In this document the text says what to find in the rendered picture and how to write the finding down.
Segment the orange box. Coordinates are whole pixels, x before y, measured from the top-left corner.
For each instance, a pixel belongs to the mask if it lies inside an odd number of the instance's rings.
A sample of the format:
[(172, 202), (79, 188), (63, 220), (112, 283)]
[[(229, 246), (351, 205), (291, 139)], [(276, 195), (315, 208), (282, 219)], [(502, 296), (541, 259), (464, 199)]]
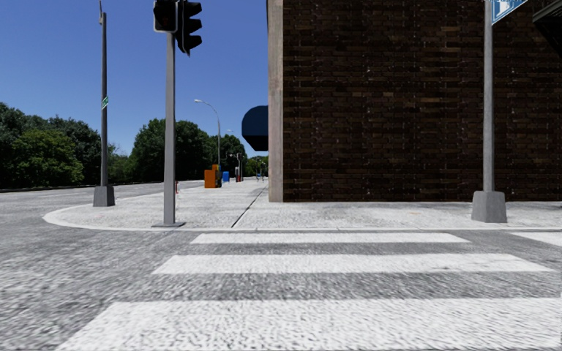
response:
[(220, 166), (213, 164), (210, 170), (204, 171), (204, 187), (220, 188), (222, 186), (222, 173)]

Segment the grey street lamp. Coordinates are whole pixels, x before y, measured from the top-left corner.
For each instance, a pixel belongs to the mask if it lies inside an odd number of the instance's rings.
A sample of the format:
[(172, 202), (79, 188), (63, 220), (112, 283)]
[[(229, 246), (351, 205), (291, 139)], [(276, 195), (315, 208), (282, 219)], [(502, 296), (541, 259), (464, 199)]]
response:
[(202, 103), (202, 104), (205, 104), (205, 105), (209, 106), (214, 111), (214, 114), (217, 117), (217, 165), (218, 165), (218, 168), (220, 170), (220, 163), (221, 163), (220, 162), (221, 161), (221, 159), (220, 159), (220, 151), (221, 151), (220, 150), (220, 141), (221, 141), (220, 116), (219, 116), (218, 112), (216, 111), (216, 109), (214, 108), (214, 106), (209, 104), (208, 102), (205, 102), (201, 99), (194, 99), (194, 102), (195, 103)]

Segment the dark brick building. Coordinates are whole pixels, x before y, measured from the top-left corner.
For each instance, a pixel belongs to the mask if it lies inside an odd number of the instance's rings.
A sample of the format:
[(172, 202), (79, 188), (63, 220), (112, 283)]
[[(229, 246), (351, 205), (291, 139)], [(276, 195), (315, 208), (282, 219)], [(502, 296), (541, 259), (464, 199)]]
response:
[[(263, 0), (269, 200), (469, 201), (486, 0)], [(562, 0), (493, 27), (495, 189), (562, 200)]]

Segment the trees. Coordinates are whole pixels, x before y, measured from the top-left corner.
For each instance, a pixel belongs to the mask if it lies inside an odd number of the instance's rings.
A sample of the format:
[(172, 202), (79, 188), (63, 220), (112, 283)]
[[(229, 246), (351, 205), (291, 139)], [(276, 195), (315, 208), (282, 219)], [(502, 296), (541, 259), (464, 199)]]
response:
[[(165, 122), (154, 118), (135, 137), (131, 154), (108, 146), (112, 184), (161, 182)], [(221, 167), (233, 173), (229, 154), (246, 152), (235, 135), (220, 141)], [(198, 180), (217, 162), (217, 136), (191, 121), (176, 122), (176, 179)], [(96, 185), (100, 182), (101, 137), (87, 123), (58, 116), (26, 115), (0, 102), (0, 189)]]

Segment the sign on a post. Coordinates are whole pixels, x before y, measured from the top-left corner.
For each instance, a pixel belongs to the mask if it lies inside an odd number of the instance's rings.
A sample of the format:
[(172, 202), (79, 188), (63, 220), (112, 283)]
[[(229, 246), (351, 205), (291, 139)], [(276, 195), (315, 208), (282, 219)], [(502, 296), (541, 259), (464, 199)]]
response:
[(528, 0), (484, 0), (483, 190), (473, 193), (471, 218), (506, 223), (505, 194), (495, 190), (493, 26)]
[(109, 207), (115, 205), (114, 190), (108, 184), (108, 124), (107, 124), (107, 27), (106, 13), (102, 10), (102, 0), (99, 1), (100, 25), (102, 27), (102, 63), (101, 63), (101, 165), (100, 185), (94, 189), (94, 207)]

